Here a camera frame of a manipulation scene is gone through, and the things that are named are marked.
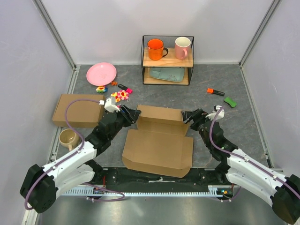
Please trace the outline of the green black eraser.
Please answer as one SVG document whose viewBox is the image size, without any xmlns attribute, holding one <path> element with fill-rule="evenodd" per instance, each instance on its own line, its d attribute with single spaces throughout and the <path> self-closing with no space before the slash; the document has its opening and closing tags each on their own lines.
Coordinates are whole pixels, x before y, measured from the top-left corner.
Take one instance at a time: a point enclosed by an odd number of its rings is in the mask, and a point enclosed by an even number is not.
<svg viewBox="0 0 300 225">
<path fill-rule="evenodd" d="M 232 98 L 230 98 L 230 97 L 226 97 L 224 99 L 224 102 L 226 104 L 228 104 L 231 108 L 235 108 L 237 106 L 237 103 Z"/>
</svg>

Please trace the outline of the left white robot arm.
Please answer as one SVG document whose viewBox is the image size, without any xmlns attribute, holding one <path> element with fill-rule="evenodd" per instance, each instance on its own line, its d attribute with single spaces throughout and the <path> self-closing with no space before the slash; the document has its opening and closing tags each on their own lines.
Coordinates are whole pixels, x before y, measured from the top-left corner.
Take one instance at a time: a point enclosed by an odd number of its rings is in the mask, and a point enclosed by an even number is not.
<svg viewBox="0 0 300 225">
<path fill-rule="evenodd" d="M 32 165 L 20 189 L 25 209 L 43 213 L 66 191 L 88 182 L 99 184 L 103 168 L 94 158 L 111 146 L 119 131 L 135 124 L 140 114 L 140 110 L 120 105 L 116 111 L 105 113 L 74 150 L 44 166 Z"/>
</svg>

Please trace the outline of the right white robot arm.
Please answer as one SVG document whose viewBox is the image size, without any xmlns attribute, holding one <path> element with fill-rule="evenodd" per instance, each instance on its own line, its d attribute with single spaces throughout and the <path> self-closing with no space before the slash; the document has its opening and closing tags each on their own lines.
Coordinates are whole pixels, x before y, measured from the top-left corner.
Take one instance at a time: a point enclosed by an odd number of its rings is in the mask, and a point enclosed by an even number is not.
<svg viewBox="0 0 300 225">
<path fill-rule="evenodd" d="M 215 180 L 219 184 L 230 182 L 264 200 L 274 213 L 288 224 L 300 218 L 300 179 L 292 174 L 285 176 L 252 159 L 237 145 L 224 137 L 218 119 L 224 108 L 214 106 L 212 113 L 199 108 L 181 111 L 182 120 L 197 131 L 214 159 L 219 161 Z"/>
</svg>

